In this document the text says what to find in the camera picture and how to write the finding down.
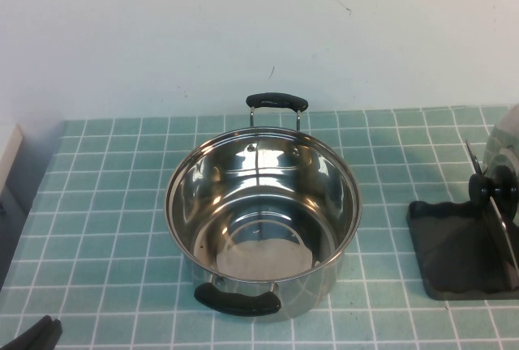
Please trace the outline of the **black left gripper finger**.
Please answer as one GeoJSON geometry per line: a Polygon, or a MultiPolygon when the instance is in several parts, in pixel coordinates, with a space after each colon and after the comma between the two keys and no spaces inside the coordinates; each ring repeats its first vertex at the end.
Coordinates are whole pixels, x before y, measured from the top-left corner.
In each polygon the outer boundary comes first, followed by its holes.
{"type": "Polygon", "coordinates": [[[33,342],[43,333],[52,322],[49,315],[45,315],[33,326],[28,328],[24,333],[20,334],[8,343],[8,350],[24,350],[28,349],[33,342]]]}
{"type": "Polygon", "coordinates": [[[45,322],[30,344],[30,350],[54,350],[62,335],[62,324],[58,319],[45,322]]]}

